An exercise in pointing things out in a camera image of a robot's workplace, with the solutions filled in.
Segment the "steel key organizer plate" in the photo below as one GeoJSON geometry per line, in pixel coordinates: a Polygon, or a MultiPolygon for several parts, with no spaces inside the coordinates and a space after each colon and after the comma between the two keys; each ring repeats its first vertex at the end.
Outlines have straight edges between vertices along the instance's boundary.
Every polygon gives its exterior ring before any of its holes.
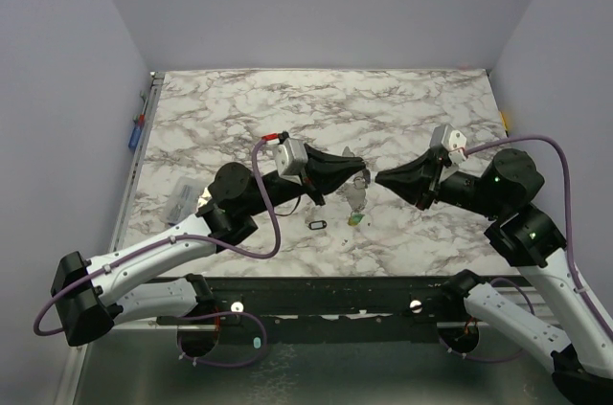
{"type": "Polygon", "coordinates": [[[352,214],[361,214],[364,211],[367,205],[367,188],[371,181],[370,171],[362,169],[337,190],[336,193],[349,204],[352,214]]]}

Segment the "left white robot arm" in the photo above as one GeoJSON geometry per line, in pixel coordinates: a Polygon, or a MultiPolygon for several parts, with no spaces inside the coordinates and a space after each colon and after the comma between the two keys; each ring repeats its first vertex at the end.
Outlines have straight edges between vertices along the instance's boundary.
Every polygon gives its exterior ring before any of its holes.
{"type": "Polygon", "coordinates": [[[86,345],[115,325],[147,317],[205,321],[212,301],[197,279],[161,283],[158,277],[222,251],[274,257],[281,249],[275,207],[303,196],[322,206],[326,195],[366,167],[360,157],[330,155],[292,138],[277,145],[275,164],[261,174],[258,165],[227,163],[208,187],[209,200],[163,233],[91,259],[79,252],[64,256],[48,305],[68,345],[86,345]]]}

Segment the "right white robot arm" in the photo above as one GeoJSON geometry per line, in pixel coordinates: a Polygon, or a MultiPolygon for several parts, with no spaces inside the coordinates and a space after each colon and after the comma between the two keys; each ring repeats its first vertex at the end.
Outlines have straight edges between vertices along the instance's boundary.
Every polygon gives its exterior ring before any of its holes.
{"type": "Polygon", "coordinates": [[[442,286],[447,318],[468,314],[499,330],[551,374],[571,403],[611,403],[612,342],[573,281],[566,239],[532,202],[544,178],[526,152],[502,149],[476,177],[458,171],[442,148],[431,148],[375,181],[420,210],[443,202],[490,220],[490,246],[538,292],[557,324],[546,324],[469,270],[442,286]]]}

